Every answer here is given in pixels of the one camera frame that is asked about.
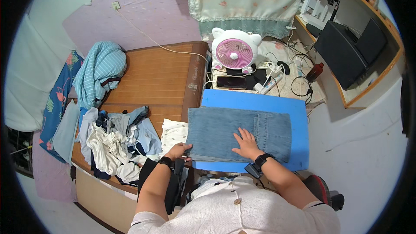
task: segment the lavender wall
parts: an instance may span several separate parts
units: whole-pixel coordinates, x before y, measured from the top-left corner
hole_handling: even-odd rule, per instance
[[[120,3],[120,13],[161,45],[201,40],[188,0],[92,0],[63,22],[84,55],[97,41],[113,41],[125,50],[156,45],[112,9],[114,1]]]

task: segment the white cat-shaped fan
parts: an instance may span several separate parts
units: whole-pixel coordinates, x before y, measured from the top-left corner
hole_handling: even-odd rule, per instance
[[[240,30],[212,29],[212,69],[223,67],[252,73],[251,65],[257,58],[260,34],[248,34]]]

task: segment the smartphone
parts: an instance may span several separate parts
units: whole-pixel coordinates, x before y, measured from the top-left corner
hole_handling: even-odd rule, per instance
[[[235,89],[235,90],[246,90],[247,82],[244,77],[217,77],[217,88]]]

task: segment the white power strip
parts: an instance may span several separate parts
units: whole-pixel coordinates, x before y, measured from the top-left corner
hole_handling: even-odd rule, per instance
[[[282,79],[283,79],[283,73],[280,72],[279,75],[275,78],[276,81],[273,79],[270,79],[269,83],[264,85],[263,89],[262,89],[262,84],[256,83],[256,85],[254,85],[254,89],[258,91],[260,94],[264,95],[276,85],[276,82],[279,83],[279,81],[281,81]]]

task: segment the hand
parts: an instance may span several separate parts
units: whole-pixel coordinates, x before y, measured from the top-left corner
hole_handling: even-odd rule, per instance
[[[185,150],[188,150],[191,147],[192,144],[185,145],[184,143],[177,143],[164,156],[169,157],[172,161],[175,161],[178,158],[184,159],[185,161],[190,161],[190,158],[183,158],[182,155],[184,154]]]
[[[259,155],[264,154],[264,152],[257,147],[256,139],[252,133],[248,132],[245,128],[241,129],[240,127],[238,128],[238,131],[240,131],[241,138],[236,133],[234,133],[234,137],[240,145],[240,148],[232,148],[231,150],[233,152],[242,157],[252,159],[253,161],[256,160]]]

